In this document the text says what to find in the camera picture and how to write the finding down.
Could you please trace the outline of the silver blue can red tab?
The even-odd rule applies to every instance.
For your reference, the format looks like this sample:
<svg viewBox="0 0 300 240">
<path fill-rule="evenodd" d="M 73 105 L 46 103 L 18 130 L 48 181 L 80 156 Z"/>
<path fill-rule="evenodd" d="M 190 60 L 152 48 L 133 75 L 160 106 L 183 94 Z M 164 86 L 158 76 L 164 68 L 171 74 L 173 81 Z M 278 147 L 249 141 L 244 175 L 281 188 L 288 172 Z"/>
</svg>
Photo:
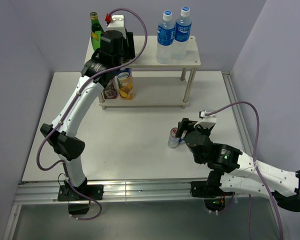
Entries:
<svg viewBox="0 0 300 240">
<path fill-rule="evenodd" d="M 181 135 L 181 137 L 179 138 L 179 141 L 178 141 L 179 144 L 184 144 L 184 143 L 185 143 L 184 138 L 185 138 L 185 136 L 186 136 L 186 133 L 187 133 L 186 130 L 183 131 L 183 133 L 182 133 L 182 135 Z"/>
</svg>

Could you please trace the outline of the green glass bottle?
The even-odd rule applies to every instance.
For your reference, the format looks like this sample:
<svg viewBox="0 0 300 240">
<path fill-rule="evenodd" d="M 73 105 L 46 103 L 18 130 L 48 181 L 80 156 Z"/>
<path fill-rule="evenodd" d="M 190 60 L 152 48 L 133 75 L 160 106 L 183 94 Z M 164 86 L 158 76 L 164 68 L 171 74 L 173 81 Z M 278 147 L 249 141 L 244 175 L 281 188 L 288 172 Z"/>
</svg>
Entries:
<svg viewBox="0 0 300 240">
<path fill-rule="evenodd" d="M 101 36 L 104 30 L 100 24 L 99 17 L 96 12 L 91 12 L 89 16 L 91 20 L 91 44 L 93 50 L 95 51 L 100 48 Z"/>
</svg>

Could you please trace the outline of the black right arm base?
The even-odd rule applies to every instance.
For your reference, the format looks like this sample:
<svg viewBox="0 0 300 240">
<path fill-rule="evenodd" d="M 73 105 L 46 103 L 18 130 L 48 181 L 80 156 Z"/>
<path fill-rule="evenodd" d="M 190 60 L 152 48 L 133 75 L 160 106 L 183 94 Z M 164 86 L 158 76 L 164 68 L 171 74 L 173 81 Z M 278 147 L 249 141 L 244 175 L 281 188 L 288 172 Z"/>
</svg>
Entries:
<svg viewBox="0 0 300 240">
<path fill-rule="evenodd" d="M 219 213 L 235 202 L 233 192 L 225 192 L 217 186 L 208 185 L 207 180 L 191 181 L 190 187 L 191 196 L 203 199 L 208 211 Z"/>
</svg>

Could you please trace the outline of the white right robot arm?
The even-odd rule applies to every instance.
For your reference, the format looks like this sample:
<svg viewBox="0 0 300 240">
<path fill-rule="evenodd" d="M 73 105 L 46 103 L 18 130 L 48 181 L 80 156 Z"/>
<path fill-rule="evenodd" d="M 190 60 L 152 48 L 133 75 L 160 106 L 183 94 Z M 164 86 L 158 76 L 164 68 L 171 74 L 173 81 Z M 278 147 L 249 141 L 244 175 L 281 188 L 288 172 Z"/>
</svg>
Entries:
<svg viewBox="0 0 300 240">
<path fill-rule="evenodd" d="M 300 170 L 286 171 L 254 160 L 233 146 L 210 139 L 212 127 L 183 118 L 175 136 L 183 137 L 194 162 L 209 168 L 207 180 L 191 182 L 195 198 L 216 198 L 231 193 L 273 198 L 290 212 L 300 212 Z"/>
</svg>

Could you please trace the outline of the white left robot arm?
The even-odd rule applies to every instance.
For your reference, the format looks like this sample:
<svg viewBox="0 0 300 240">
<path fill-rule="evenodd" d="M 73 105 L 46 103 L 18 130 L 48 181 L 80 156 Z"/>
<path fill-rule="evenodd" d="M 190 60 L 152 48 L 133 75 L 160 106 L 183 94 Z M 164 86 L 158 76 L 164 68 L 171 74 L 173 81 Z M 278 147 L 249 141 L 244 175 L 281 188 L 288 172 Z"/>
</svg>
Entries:
<svg viewBox="0 0 300 240">
<path fill-rule="evenodd" d="M 51 124 L 44 123 L 40 132 L 44 142 L 52 146 L 63 164 L 71 185 L 69 194 L 81 200 L 88 193 L 87 178 L 83 172 L 81 154 L 85 143 L 76 137 L 79 126 L 95 99 L 127 61 L 135 58 L 134 37 L 131 31 L 118 30 L 102 33 L 100 47 L 84 64 L 74 92 L 60 114 Z"/>
</svg>

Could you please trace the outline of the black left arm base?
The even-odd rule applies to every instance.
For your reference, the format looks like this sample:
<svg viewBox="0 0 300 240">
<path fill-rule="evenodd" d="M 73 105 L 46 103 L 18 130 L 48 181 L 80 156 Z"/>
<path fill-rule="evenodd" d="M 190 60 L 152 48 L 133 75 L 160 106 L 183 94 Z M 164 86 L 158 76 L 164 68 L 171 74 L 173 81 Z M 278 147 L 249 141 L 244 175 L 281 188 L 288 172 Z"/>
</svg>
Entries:
<svg viewBox="0 0 300 240">
<path fill-rule="evenodd" d="M 74 188 L 65 182 L 59 187 L 59 192 L 57 196 L 58 202 L 68 202 L 68 213 L 70 215 L 86 215 L 90 210 L 91 200 L 100 201 L 103 198 L 104 186 L 102 184 L 85 185 L 83 187 Z"/>
</svg>

